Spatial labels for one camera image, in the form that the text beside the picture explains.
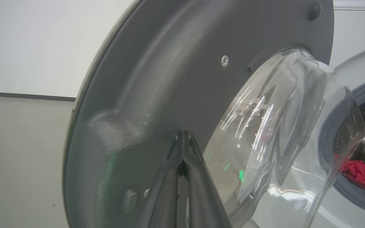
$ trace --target washing machine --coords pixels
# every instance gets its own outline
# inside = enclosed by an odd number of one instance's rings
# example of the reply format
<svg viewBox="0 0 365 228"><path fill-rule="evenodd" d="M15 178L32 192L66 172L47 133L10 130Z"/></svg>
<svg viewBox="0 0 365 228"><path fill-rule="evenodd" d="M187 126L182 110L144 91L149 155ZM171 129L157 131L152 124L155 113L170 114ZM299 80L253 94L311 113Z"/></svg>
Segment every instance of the washing machine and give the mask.
<svg viewBox="0 0 365 228"><path fill-rule="evenodd" d="M331 197L365 212L336 179L364 150L365 47L342 57L333 26L331 0L134 2L69 125L70 227L349 224Z"/></svg>
<svg viewBox="0 0 365 228"><path fill-rule="evenodd" d="M330 66L338 73L342 84L353 92L356 103L362 105L365 103L365 1L335 0L334 7L335 30ZM330 150L333 132L328 130L329 136L321 140L327 142L327 151ZM365 190L340 174L323 198L312 227L364 226Z"/></svg>

